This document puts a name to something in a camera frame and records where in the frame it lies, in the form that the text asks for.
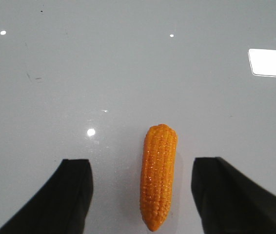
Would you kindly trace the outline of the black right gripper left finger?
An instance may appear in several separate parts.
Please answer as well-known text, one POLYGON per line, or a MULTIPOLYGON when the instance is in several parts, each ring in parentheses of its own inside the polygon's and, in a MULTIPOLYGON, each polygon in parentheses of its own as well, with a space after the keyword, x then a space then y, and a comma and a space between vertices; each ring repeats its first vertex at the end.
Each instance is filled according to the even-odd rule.
POLYGON ((64 159, 0 234, 81 234, 93 189, 89 160, 64 159))

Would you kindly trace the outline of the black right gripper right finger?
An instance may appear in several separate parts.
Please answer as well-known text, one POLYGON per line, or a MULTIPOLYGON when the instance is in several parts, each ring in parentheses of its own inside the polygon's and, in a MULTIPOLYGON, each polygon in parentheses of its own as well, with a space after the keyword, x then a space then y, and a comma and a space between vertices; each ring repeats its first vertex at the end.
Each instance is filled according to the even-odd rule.
POLYGON ((220 157, 197 157, 191 191, 206 234, 276 234, 276 195, 220 157))

